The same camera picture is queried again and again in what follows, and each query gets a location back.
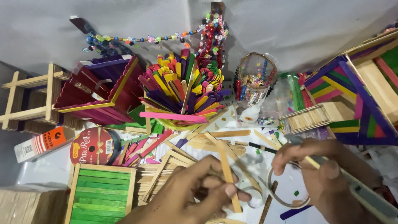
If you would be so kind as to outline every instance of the popsicle stick house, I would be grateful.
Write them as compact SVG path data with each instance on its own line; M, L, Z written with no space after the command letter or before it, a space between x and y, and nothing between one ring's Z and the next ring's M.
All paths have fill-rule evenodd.
M2 85L10 89L6 112L0 116L3 130L42 134L63 125L74 130L83 127L83 121L70 114L53 109L62 82L70 78L69 72L58 65L49 64L48 74L30 77L16 71L12 82Z
M139 112L134 112L141 105L138 97L143 96L138 81L143 71L137 63L135 55L80 62L54 107L61 113L72 113L101 126L139 122L149 127L150 119L142 120Z
M343 52L305 81L344 144L398 145L397 46L397 30L380 35Z

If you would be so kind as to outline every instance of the person's left hand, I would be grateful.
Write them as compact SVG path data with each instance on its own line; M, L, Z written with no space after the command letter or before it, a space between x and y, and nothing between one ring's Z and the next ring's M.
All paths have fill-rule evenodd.
M132 210L118 224L204 224L211 218L225 218L223 206L233 210L231 197L238 193L242 201L251 196L225 183L209 171L222 172L221 162L209 155L192 166L176 167L156 196L144 206ZM234 181L238 177L232 173Z

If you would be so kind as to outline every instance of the person's right hand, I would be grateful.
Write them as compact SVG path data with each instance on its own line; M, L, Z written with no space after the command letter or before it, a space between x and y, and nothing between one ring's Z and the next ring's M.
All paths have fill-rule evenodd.
M307 160L308 155L326 156L327 162L317 170ZM326 221L334 223L379 223L351 194L347 180L339 167L346 170L370 189L380 186L377 175L363 160L336 140L305 139L301 145L285 144L276 153L272 167L274 174L283 174L289 161L298 161L311 203Z

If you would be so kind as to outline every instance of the black pen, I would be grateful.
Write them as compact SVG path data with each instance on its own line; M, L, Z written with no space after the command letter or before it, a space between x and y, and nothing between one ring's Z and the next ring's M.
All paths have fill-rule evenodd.
M275 149L271 149L271 148L268 148L268 147L265 147L265 146L262 146L262 145L257 145L257 144L255 144L253 142L249 142L249 146L252 146L252 147L267 151L267 152L275 153L275 154L277 152Z

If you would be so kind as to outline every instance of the hand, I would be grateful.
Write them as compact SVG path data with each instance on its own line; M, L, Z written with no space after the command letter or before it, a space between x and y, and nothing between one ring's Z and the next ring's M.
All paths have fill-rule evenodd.
M209 155L192 166L176 167L156 196L144 206L132 210L119 224L204 224L210 218L225 218L223 206L233 210L231 197L238 193L242 201L251 196L225 183L209 171L222 172L221 162ZM234 181L239 181L233 173Z
M319 155L329 158L317 170L305 156ZM274 174L283 174L289 161L298 161L311 203L326 221L334 223L379 223L379 221L354 198L339 166L367 185L379 186L373 169L336 140L305 139L301 145L285 144L276 153L272 167Z

